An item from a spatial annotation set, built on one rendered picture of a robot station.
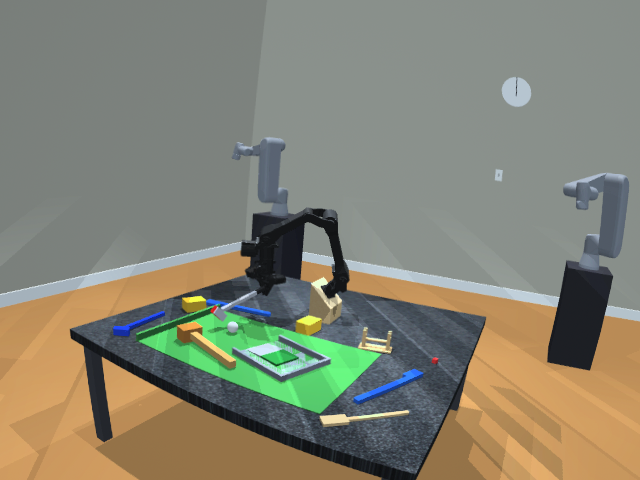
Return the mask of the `green rectangular mat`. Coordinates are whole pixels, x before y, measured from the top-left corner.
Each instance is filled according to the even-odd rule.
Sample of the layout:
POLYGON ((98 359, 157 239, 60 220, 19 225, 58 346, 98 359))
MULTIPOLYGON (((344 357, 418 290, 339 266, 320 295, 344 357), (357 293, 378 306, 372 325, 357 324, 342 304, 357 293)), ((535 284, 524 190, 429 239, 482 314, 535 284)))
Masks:
POLYGON ((236 367, 231 369, 194 341, 190 343, 180 341, 177 338, 177 327, 149 336, 139 342, 221 379, 318 414, 333 403, 381 355, 309 337, 230 312, 225 311, 225 313, 227 318, 223 322, 212 313, 186 324, 197 322, 203 326, 202 336, 236 359, 236 367), (227 329, 230 322, 238 325, 235 333, 227 329), (282 342, 278 341, 280 334, 331 358, 331 364, 280 382, 232 353, 233 347, 242 351, 269 342, 282 348, 282 342))

